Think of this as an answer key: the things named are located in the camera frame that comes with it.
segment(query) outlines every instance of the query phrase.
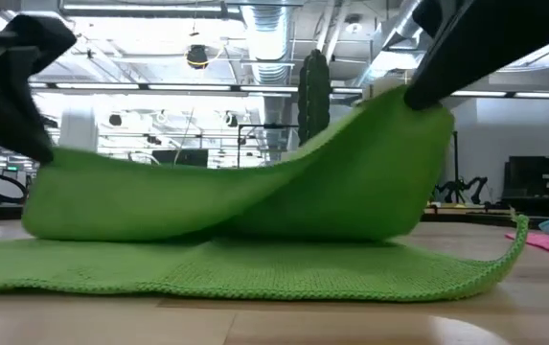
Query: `ceiling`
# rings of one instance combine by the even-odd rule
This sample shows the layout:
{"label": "ceiling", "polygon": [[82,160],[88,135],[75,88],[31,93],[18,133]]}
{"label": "ceiling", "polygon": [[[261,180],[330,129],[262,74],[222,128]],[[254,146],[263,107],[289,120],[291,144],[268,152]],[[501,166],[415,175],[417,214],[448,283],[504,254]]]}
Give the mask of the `ceiling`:
{"label": "ceiling", "polygon": [[[345,84],[364,73],[373,61],[380,68],[413,68],[419,61],[408,59],[404,53],[384,53],[375,57],[372,44],[388,24],[394,23],[400,12],[401,0],[227,0],[230,17],[206,18],[197,8],[214,7],[218,1],[147,1],[147,0],[64,0],[66,8],[101,6],[114,15],[74,15],[78,11],[60,11],[58,0],[15,0],[20,6],[15,10],[39,12],[61,17],[79,42],[55,63],[33,77],[34,82],[130,82],[130,83],[255,83],[253,67],[265,63],[251,57],[250,33],[242,20],[236,20],[238,5],[286,4],[290,11],[288,22],[288,52],[283,60],[269,61],[271,65],[283,64],[291,69],[284,82],[298,83],[298,75],[304,58],[317,47],[322,33],[326,33],[323,51],[332,47],[330,64],[334,82]],[[327,20],[328,6],[334,4],[332,20]],[[184,9],[185,17],[158,17],[149,7],[167,4]],[[356,14],[354,25],[338,21]],[[335,37],[339,27],[339,36]],[[261,49],[274,44],[259,42]],[[187,62],[187,52],[193,45],[204,45],[209,59],[206,69],[196,70]],[[517,70],[549,69],[549,47],[518,61],[510,67]],[[532,83],[535,89],[539,82]],[[133,151],[150,152],[153,149],[207,148],[212,150],[211,167],[237,165],[238,139],[236,127],[226,124],[226,116],[236,116],[239,124],[263,124],[268,122],[272,102],[259,95],[241,97],[192,97],[157,95],[97,95],[67,96],[38,92],[34,101],[41,112],[62,124],[64,110],[73,98],[87,98],[98,108],[97,122],[100,133],[100,152],[127,159]],[[290,100],[281,98],[281,108]],[[110,115],[123,118],[121,126],[110,124]],[[288,131],[274,133],[262,129],[245,129],[250,135],[241,148],[242,166],[266,164],[268,151],[284,150]],[[58,131],[51,130],[54,140]],[[143,134],[161,139],[162,144],[149,142]],[[0,157],[10,152],[0,150]]]}

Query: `wooden table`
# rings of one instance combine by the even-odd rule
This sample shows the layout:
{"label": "wooden table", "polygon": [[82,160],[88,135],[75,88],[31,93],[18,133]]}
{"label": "wooden table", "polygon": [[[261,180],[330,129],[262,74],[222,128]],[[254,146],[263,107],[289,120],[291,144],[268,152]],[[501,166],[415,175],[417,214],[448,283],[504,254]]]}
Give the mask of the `wooden table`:
{"label": "wooden table", "polygon": [[[507,231],[422,223],[402,241],[489,260],[510,245]],[[0,222],[0,241],[24,237],[18,223]],[[431,304],[0,294],[0,344],[549,345],[549,253],[528,247],[493,291]]]}

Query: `green cactus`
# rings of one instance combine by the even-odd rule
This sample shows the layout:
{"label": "green cactus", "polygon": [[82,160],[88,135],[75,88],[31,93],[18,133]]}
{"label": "green cactus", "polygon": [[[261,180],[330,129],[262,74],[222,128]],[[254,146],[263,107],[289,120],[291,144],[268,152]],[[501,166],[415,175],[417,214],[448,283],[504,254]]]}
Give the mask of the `green cactus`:
{"label": "green cactus", "polygon": [[330,67],[318,49],[304,59],[298,87],[300,146],[330,124]]}

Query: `green knitted cloth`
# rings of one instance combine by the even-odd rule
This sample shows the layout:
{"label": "green knitted cloth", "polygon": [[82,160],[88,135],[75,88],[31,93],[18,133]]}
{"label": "green knitted cloth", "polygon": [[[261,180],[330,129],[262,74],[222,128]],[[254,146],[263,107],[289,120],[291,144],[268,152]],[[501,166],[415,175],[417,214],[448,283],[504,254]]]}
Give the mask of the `green knitted cloth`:
{"label": "green knitted cloth", "polygon": [[526,218],[495,261],[390,241],[419,221],[453,124],[443,108],[405,107],[404,91],[268,168],[165,169],[57,149],[23,218],[40,240],[0,242],[0,290],[400,302],[484,291],[520,253]]}

